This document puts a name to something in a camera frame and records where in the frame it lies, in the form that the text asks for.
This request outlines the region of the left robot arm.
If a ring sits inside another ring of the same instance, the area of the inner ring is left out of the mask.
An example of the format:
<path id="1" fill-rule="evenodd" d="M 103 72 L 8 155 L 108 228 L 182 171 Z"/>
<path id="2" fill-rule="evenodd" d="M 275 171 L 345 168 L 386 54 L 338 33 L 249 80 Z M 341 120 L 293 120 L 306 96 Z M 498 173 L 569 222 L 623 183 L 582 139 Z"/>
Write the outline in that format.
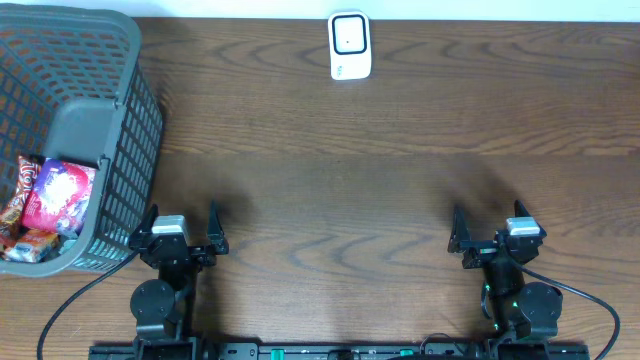
<path id="1" fill-rule="evenodd" d="M 190 245 L 182 215 L 161 216 L 152 206 L 130 236 L 129 247 L 158 272 L 133 292 L 136 359 L 216 359 L 217 346 L 192 331 L 198 274 L 229 252 L 215 204 L 210 205 L 205 245 Z"/>

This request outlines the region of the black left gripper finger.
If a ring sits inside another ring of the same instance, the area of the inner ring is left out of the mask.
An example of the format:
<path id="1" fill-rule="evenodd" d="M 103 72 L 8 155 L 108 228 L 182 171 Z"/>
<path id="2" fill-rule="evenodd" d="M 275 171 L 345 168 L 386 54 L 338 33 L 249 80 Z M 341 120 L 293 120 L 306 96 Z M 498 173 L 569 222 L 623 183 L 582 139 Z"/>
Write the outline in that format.
<path id="1" fill-rule="evenodd" d="M 131 244 L 146 244 L 152 235 L 152 227 L 158 217 L 158 206 L 153 204 L 130 235 Z"/>
<path id="2" fill-rule="evenodd" d="M 217 212 L 217 206 L 214 201 L 212 201 L 210 204 L 209 221 L 206 235 L 212 245 L 222 245 L 225 241 L 225 233 L 221 226 Z"/>

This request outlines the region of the purple red snack packet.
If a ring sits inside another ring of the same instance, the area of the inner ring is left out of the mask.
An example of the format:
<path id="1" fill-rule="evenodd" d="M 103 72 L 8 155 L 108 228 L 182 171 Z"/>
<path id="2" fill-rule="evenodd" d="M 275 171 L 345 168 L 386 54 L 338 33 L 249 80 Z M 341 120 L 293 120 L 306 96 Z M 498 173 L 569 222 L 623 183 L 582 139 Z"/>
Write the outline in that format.
<path id="1" fill-rule="evenodd" d="M 84 226 L 96 170 L 47 158 L 22 214 L 30 229 L 77 238 Z"/>

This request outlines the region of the grey plastic mesh basket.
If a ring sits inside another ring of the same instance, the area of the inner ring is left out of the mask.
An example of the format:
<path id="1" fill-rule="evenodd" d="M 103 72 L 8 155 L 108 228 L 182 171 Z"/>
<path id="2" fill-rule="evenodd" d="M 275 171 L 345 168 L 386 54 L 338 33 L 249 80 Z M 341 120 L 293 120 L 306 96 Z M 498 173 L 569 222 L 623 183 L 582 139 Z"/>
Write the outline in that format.
<path id="1" fill-rule="evenodd" d="M 2 261 L 2 273 L 104 272 L 128 256 L 164 130 L 138 62 L 141 44 L 139 27 L 120 12 L 2 4 L 1 201 L 14 195 L 21 154 L 97 170 L 75 244 L 40 263 Z"/>

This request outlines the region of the small orange snack packet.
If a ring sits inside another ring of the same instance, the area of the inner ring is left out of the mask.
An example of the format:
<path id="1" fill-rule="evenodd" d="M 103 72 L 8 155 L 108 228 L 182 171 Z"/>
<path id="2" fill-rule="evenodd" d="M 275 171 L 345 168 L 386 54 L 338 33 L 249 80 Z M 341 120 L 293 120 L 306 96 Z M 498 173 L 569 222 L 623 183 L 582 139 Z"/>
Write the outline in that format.
<path id="1" fill-rule="evenodd" d="M 56 233 L 31 229 L 4 252 L 3 258 L 12 262 L 38 263 L 57 246 L 58 242 L 59 235 Z"/>

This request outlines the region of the red orange chocolate bar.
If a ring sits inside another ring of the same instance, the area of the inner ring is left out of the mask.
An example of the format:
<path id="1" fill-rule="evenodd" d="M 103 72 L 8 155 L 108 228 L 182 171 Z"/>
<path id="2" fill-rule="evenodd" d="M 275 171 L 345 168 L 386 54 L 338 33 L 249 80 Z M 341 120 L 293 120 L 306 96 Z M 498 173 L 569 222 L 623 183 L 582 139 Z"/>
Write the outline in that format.
<path id="1" fill-rule="evenodd" d="M 18 157 L 18 180 L 13 197 L 1 212 L 1 237 L 15 239 L 21 226 L 21 216 L 33 189 L 41 165 L 33 156 Z"/>

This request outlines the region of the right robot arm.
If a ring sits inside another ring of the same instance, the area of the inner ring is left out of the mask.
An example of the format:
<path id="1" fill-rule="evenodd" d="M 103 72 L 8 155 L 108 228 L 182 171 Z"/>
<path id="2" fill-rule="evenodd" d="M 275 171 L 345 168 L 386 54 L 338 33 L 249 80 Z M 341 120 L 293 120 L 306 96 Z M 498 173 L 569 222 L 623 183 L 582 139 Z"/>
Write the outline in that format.
<path id="1" fill-rule="evenodd" d="M 524 265 L 539 255 L 546 231 L 520 201 L 514 215 L 491 240 L 474 240 L 456 206 L 447 251 L 463 255 L 465 269 L 484 274 L 481 304 L 494 322 L 496 336 L 485 341 L 489 359 L 550 359 L 549 339 L 558 334 L 561 291 L 544 282 L 527 282 Z"/>

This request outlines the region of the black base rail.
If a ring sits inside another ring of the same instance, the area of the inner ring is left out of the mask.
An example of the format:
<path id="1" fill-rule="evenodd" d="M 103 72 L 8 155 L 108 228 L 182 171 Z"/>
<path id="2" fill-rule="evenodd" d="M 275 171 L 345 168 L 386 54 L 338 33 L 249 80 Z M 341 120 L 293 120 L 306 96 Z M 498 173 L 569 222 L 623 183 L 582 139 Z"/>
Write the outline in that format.
<path id="1" fill-rule="evenodd" d="M 385 360 L 385 359 L 550 359 L 588 360 L 584 345 L 506 344 L 491 353 L 478 344 L 431 342 L 403 345 L 258 345 L 220 343 L 161 346 L 92 346 L 90 360 L 202 359 L 202 360 Z"/>

